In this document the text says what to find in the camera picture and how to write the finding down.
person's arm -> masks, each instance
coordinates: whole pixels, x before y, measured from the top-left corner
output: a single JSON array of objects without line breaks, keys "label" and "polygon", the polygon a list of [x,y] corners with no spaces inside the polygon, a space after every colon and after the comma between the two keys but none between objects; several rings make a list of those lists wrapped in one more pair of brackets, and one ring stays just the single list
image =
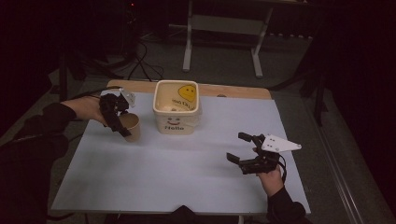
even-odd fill
[{"label": "person's arm", "polygon": [[0,223],[46,223],[50,169],[68,149],[64,129],[73,119],[104,123],[99,99],[48,105],[0,147]]},{"label": "person's arm", "polygon": [[268,196],[267,218],[274,224],[305,224],[311,223],[305,218],[302,204],[294,202],[285,189],[280,168],[274,171],[257,174],[262,187]]}]

floor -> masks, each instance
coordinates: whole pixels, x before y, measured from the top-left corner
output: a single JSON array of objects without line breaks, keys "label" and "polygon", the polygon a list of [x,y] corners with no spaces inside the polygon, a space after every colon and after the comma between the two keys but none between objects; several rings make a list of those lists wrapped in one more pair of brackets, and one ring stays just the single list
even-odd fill
[{"label": "floor", "polygon": [[[195,34],[193,39],[191,70],[182,71],[184,57],[185,31],[175,30],[174,35],[166,41],[150,38],[150,34],[142,38],[138,47],[138,55],[144,58],[143,66],[152,79],[162,74],[165,79],[188,79],[199,83],[222,84],[248,87],[270,87],[293,75],[302,59],[310,39],[299,37],[282,38],[281,36],[265,37],[260,59],[264,78],[254,76],[254,68],[250,58],[248,41],[244,44],[224,44],[227,36],[208,33]],[[110,60],[118,57],[109,56]],[[141,68],[131,75],[134,64],[114,70],[114,73],[125,79],[147,79]],[[106,86],[110,80],[97,72],[87,69],[89,74],[84,81],[68,78],[69,97],[79,92],[96,90]],[[58,71],[50,74],[57,84]],[[303,150],[293,153],[304,191],[312,214],[307,217],[313,223],[396,223],[380,194],[373,178],[366,167],[347,125],[332,100],[332,93],[325,91],[324,103],[326,110],[322,112],[323,126],[315,122],[312,112],[315,95],[302,98],[299,94],[303,82],[297,82],[280,91],[271,91],[276,101],[286,134],[289,139],[304,146]],[[18,120],[3,136],[1,142],[10,138],[22,125],[22,122],[40,112],[45,105],[57,102],[57,94],[47,93]],[[78,146],[78,136],[84,132],[86,122],[73,122],[65,131],[70,142],[66,156],[55,162],[52,169],[49,206],[56,195],[69,162]],[[52,216],[65,213],[50,211]],[[104,223],[106,214],[74,214],[62,221],[48,223]],[[259,221],[265,218],[254,217]]]}]

plastic container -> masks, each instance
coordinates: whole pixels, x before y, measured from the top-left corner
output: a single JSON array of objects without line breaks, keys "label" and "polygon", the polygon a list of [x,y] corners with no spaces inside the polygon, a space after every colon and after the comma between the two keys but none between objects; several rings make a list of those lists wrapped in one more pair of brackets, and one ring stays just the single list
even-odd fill
[{"label": "plastic container", "polygon": [[198,84],[186,80],[159,81],[154,92],[153,111],[160,133],[193,133],[202,114]]}]

smiley face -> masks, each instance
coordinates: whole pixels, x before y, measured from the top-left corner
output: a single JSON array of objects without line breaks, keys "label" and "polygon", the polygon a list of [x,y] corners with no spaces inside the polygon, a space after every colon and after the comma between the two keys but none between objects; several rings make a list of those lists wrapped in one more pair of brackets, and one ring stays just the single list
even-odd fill
[{"label": "smiley face", "polygon": [[180,124],[180,118],[168,118],[168,121],[166,121],[170,125],[179,125]]},{"label": "smiley face", "polygon": [[192,85],[182,86],[178,89],[178,94],[183,97],[183,99],[193,102],[196,96],[196,89]]}]

black sleeve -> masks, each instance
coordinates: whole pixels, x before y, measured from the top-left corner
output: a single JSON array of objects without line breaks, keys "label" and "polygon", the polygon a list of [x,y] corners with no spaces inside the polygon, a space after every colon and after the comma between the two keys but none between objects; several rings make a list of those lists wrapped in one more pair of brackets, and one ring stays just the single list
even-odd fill
[{"label": "black sleeve", "polygon": [[274,224],[311,223],[302,204],[294,202],[285,188],[268,199],[267,218]]},{"label": "black sleeve", "polygon": [[50,169],[67,151],[63,132],[75,117],[65,105],[49,105],[0,147],[0,223],[46,223]]}]

